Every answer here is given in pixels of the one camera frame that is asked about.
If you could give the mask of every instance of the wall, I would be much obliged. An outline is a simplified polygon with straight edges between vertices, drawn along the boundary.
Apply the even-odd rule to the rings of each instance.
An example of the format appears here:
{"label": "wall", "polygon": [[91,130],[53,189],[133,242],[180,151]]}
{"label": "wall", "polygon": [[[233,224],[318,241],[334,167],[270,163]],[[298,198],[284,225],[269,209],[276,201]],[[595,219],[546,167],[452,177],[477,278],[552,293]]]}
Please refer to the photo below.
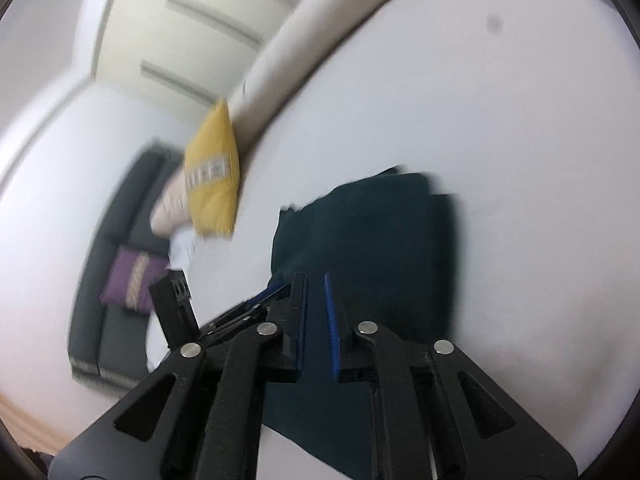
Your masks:
{"label": "wall", "polygon": [[66,338],[95,229],[136,153],[153,137],[184,146],[196,125],[98,84],[51,121],[0,200],[0,391],[63,434],[114,399],[71,378]]}
{"label": "wall", "polygon": [[14,0],[0,20],[0,132],[71,66],[82,0]]}

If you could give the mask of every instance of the sofa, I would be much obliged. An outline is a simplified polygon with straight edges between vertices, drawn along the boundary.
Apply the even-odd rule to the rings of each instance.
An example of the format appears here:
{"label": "sofa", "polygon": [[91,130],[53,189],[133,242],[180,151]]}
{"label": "sofa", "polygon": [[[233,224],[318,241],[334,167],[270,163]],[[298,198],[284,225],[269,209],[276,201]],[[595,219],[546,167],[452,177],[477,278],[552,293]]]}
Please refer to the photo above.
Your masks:
{"label": "sofa", "polygon": [[102,304],[100,294],[120,245],[167,256],[169,241],[152,234],[149,215],[181,162],[182,153],[152,145],[124,176],[107,208],[88,253],[69,329],[67,349],[76,380],[123,392],[148,374],[148,316],[123,305]]}

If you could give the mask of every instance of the folded garment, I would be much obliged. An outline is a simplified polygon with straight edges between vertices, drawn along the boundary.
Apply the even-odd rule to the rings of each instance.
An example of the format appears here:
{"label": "folded garment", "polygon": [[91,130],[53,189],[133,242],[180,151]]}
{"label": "folded garment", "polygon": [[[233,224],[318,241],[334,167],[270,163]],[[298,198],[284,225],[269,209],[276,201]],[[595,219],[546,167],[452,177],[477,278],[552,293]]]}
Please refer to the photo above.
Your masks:
{"label": "folded garment", "polygon": [[428,343],[449,327],[454,242],[451,198],[396,168],[282,211],[271,281],[307,273],[305,364],[298,384],[267,385],[264,424],[350,478],[369,479],[368,386],[332,378],[322,277],[337,276],[351,324],[372,320]]}

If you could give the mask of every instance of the purple pillow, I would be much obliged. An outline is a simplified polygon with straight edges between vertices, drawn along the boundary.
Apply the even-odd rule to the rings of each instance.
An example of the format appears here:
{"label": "purple pillow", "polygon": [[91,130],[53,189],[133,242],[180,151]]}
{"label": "purple pillow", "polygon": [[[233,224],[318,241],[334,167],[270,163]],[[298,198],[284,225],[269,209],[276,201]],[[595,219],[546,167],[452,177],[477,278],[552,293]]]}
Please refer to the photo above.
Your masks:
{"label": "purple pillow", "polygon": [[121,246],[100,301],[123,305],[142,314],[151,313],[154,304],[148,287],[168,264],[168,258]]}

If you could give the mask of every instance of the yellow pillow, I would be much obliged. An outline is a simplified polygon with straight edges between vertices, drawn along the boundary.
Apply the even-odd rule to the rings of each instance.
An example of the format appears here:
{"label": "yellow pillow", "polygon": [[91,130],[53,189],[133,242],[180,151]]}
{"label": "yellow pillow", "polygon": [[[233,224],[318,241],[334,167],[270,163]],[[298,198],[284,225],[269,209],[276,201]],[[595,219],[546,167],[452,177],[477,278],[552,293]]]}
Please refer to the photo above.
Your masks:
{"label": "yellow pillow", "polygon": [[196,232],[230,235],[236,222],[240,163],[226,101],[219,101],[184,152],[189,210]]}

